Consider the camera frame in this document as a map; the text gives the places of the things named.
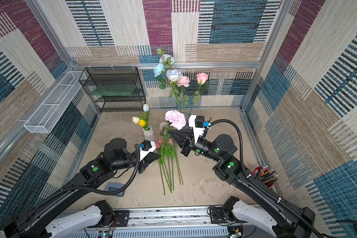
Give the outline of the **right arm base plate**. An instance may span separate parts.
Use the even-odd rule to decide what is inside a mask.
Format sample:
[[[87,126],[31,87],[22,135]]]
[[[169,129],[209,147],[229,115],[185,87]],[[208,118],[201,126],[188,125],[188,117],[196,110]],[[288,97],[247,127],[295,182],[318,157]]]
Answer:
[[[207,214],[210,217],[211,223],[220,226],[230,226],[233,224],[246,223],[246,221],[238,220],[231,213],[225,211],[222,207],[209,206]]]

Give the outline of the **pink carnation stem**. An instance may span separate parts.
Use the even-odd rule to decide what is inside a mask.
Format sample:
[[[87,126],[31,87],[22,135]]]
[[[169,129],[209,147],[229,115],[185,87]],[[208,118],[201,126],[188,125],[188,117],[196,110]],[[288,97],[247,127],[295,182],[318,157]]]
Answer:
[[[186,119],[181,112],[170,110],[165,113],[165,121],[162,124],[163,139],[170,139],[169,131],[173,129],[181,130],[186,125]]]

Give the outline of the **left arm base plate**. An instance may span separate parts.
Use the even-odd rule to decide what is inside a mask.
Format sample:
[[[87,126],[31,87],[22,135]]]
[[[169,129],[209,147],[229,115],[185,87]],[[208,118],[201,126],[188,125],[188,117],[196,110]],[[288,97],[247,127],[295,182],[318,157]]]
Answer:
[[[112,229],[127,227],[129,222],[130,211],[129,210],[114,210],[114,219],[111,226]]]

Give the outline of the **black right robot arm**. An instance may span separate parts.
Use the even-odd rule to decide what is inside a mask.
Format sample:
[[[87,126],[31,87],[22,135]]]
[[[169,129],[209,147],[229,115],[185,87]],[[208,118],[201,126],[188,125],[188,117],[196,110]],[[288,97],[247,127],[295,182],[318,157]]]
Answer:
[[[313,226],[315,213],[307,208],[287,201],[265,185],[237,159],[237,147],[227,134],[221,134],[210,142],[195,134],[193,129],[172,130],[170,136],[181,148],[183,155],[196,152],[216,162],[215,175],[222,181],[241,190],[252,198],[260,208],[252,207],[241,200],[230,197],[224,204],[226,219],[248,222],[270,234],[274,238],[309,238],[323,235]]]

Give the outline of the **pink tulip picked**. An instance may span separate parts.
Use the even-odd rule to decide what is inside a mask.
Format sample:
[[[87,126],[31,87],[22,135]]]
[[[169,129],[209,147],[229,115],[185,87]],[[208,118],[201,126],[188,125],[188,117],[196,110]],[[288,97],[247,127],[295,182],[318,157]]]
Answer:
[[[159,163],[160,174],[163,184],[163,192],[164,194],[166,194],[165,186],[167,186],[170,193],[172,193],[173,185],[172,185],[171,167],[170,167],[171,146],[169,146],[168,142],[162,137],[158,139],[156,146],[158,149],[158,153],[161,156],[161,158],[158,160],[158,163]]]
[[[157,148],[157,152],[159,153],[159,155],[161,156],[160,159],[158,159],[158,164],[159,164],[159,168],[160,168],[160,176],[161,176],[161,181],[162,181],[162,186],[163,186],[163,194],[166,195],[166,191],[165,191],[165,178],[166,178],[166,174],[164,171],[164,155],[163,155],[163,150],[161,149],[161,142],[158,141],[155,143],[156,148]]]
[[[168,189],[169,191],[172,193],[173,191],[171,190],[171,184],[170,184],[170,176],[169,176],[169,169],[168,169],[168,160],[167,160],[167,157],[165,155],[165,147],[166,147],[166,144],[165,143],[162,143],[161,144],[161,149],[163,150],[163,155],[164,155],[164,171],[165,171],[165,174],[166,174],[166,182],[167,182],[167,186],[168,186]]]

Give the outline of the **magenta rose stem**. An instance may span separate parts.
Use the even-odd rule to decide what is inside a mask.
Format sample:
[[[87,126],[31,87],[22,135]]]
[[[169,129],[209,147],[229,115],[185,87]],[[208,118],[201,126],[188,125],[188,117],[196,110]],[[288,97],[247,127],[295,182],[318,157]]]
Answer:
[[[179,165],[179,160],[178,160],[177,148],[175,148],[175,160],[176,160],[176,165],[177,165],[177,170],[178,170],[179,184],[184,185],[182,173],[181,173],[181,169],[180,169],[180,165]]]

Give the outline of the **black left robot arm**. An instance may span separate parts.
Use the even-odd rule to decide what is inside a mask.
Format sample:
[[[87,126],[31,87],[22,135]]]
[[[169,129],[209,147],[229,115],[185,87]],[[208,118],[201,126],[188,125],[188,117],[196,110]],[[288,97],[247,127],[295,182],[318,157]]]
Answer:
[[[160,159],[155,153],[156,144],[145,140],[128,152],[127,142],[122,138],[112,139],[96,159],[88,162],[61,189],[40,202],[34,208],[19,215],[10,214],[2,226],[7,238],[62,238],[80,229],[92,226],[110,227],[115,223],[112,207],[105,200],[98,201],[83,211],[59,217],[68,207],[86,194],[116,195],[126,190],[152,162]],[[99,190],[118,170],[133,168],[129,180],[114,191]]]

